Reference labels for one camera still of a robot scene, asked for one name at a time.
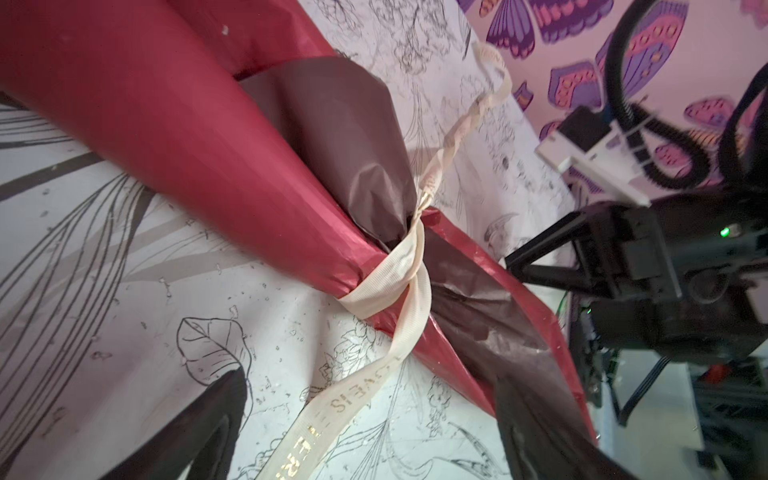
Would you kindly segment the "cream satin ribbon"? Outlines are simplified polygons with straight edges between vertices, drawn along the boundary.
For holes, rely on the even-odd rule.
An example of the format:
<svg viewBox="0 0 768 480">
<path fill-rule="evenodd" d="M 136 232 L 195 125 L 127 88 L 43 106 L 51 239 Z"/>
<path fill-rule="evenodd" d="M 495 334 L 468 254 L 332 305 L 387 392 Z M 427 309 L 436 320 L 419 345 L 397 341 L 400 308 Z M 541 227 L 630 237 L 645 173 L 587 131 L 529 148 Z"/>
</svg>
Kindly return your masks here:
<svg viewBox="0 0 768 480">
<path fill-rule="evenodd" d="M 263 479 L 306 479 L 421 337 L 432 302 L 422 213 L 464 138 L 509 97 L 512 82 L 504 77 L 481 95 L 420 171 L 410 167 L 386 85 L 351 60 L 291 61 L 242 88 L 353 223 L 387 251 L 341 304 L 360 319 L 401 307 L 388 352 L 310 401 L 260 471 Z"/>
</svg>

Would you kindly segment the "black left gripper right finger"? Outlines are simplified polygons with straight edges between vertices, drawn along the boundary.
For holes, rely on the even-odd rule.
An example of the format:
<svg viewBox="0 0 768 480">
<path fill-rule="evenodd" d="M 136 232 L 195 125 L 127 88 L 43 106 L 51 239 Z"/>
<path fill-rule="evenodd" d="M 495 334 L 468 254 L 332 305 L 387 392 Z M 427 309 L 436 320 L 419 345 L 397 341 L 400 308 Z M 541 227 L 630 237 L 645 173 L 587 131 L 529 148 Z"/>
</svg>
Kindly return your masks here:
<svg viewBox="0 0 768 480">
<path fill-rule="evenodd" d="M 511 377 L 494 386 L 497 425 L 514 479 L 599 480 L 634 476 Z"/>
</svg>

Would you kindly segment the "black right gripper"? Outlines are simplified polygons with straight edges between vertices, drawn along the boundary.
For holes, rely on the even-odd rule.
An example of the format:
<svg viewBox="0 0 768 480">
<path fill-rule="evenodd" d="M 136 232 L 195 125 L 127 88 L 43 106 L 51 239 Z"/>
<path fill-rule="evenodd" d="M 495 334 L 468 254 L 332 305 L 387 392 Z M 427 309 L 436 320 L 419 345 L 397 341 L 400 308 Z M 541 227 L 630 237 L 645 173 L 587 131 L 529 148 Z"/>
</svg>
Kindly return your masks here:
<svg viewBox="0 0 768 480">
<path fill-rule="evenodd" d="M 604 348 L 736 360 L 767 337 L 748 296 L 749 275 L 767 268 L 767 193 L 757 187 L 589 205 L 505 263 L 522 282 L 587 298 Z"/>
</svg>

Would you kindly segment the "dark red wrapping paper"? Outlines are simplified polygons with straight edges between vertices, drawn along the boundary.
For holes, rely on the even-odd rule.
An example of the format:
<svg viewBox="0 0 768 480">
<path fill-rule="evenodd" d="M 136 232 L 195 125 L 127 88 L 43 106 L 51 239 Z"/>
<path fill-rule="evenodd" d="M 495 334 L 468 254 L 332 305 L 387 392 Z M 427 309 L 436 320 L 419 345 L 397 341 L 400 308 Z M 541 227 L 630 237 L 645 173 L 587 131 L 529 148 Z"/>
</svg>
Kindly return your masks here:
<svg viewBox="0 0 768 480">
<path fill-rule="evenodd" d="M 385 258 L 242 88 L 340 57 L 296 1 L 5 1 L 1 88 L 275 268 L 342 298 Z M 511 377 L 594 430 L 551 310 L 436 208 L 416 353 L 481 409 Z"/>
</svg>

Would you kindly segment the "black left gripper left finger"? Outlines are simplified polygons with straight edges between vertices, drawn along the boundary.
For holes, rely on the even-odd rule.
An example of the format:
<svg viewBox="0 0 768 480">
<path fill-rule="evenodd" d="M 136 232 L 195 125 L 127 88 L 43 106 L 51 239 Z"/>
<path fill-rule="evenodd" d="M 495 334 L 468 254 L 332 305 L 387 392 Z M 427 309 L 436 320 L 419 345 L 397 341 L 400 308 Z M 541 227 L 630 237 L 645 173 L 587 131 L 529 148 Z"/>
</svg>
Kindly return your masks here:
<svg viewBox="0 0 768 480">
<path fill-rule="evenodd" d="M 241 369 L 224 374 L 105 479 L 225 479 L 248 398 Z"/>
</svg>

